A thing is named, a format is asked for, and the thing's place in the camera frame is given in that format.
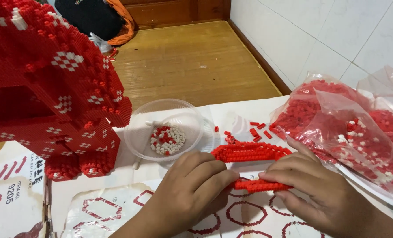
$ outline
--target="wooden door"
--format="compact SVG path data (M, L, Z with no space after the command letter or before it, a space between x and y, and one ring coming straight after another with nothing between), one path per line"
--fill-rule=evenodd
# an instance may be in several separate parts
M137 23L136 30L228 20L231 0L120 0Z

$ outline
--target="right hand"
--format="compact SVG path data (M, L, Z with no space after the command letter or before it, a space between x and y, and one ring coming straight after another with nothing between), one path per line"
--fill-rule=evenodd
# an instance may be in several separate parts
M290 191L278 191L286 208L310 226L336 238L393 238L393 219L358 193L346 179L324 168L303 144L272 164L259 178L293 186L310 196L307 202Z

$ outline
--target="white tile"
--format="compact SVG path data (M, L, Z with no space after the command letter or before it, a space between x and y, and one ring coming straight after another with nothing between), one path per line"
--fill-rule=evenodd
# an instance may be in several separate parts
M354 63L368 73L393 67L393 3L366 42Z
M263 51L263 49L261 48L261 46L259 46L257 44L257 42L255 42L255 40L250 36L250 35L246 35L246 37L248 38L248 40L251 42L251 44L256 48L256 50L262 55L262 57L267 61L267 63L273 68L273 70L277 73L277 75L280 77L280 79L282 79L282 81L286 84L286 86L288 86L288 88L290 90L294 90L295 89L295 85L288 79L288 77L286 77L286 75L277 67L277 65L273 62L273 60L270 59L270 57L268 57L266 55L266 53Z
M247 5L257 26L247 32L294 84L316 39L257 0L248 0Z
M304 82L307 72L327 74L339 80L350 63L323 43L316 41L295 86Z
M334 0L260 0L293 24L317 37Z
M337 0L317 39L353 61L391 3L392 0Z
M355 89L357 88L358 81L367 78L368 75L368 73L352 63L342 75L341 82Z

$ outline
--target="plastic bowl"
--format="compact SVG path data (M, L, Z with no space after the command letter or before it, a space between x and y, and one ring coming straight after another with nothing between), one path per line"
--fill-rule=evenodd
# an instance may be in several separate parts
M185 133L186 141L179 152L170 156L157 154L150 147L150 137L156 126L152 122L170 122ZM204 131L204 120L199 111L188 102L178 99L161 99L138 108L124 129L125 142L130 151L142 159L152 161L175 160L193 149Z

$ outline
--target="left hand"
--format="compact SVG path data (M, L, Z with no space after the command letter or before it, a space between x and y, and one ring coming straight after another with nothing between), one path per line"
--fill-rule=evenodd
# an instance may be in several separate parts
M237 172L227 170L224 162L209 153L185 153L145 206L114 236L170 238L188 230L227 205L231 189L225 187L238 178Z

